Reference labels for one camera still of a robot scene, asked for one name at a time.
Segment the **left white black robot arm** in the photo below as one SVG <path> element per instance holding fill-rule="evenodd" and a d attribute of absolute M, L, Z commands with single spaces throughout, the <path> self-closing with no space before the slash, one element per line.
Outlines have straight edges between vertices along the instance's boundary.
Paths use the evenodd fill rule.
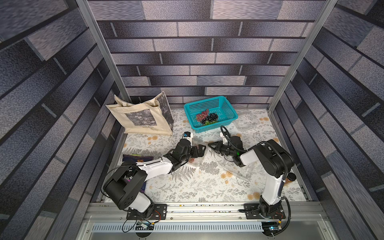
<path fill-rule="evenodd" d="M 192 146 L 189 138 L 181 139 L 176 147 L 164 156 L 148 162 L 122 163 L 113 169 L 105 181 L 102 194 L 127 212 L 127 219 L 137 217 L 149 219 L 155 213 L 154 202 L 141 192 L 148 180 L 175 172 L 190 159 L 203 157 L 206 146 Z"/>

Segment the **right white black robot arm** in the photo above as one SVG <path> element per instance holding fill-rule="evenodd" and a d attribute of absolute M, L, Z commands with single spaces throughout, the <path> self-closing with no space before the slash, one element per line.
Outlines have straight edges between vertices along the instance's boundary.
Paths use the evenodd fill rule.
<path fill-rule="evenodd" d="M 282 190 L 287 179 L 296 180 L 296 175 L 291 172 L 295 165 L 291 155 L 275 140 L 262 141 L 245 150 L 240 137 L 224 136 L 223 138 L 224 141 L 210 143 L 208 146 L 219 155 L 232 157 L 238 167 L 260 163 L 267 173 L 265 188 L 260 196 L 258 207 L 245 209 L 245 212 L 258 214 L 264 219 L 284 219 Z"/>

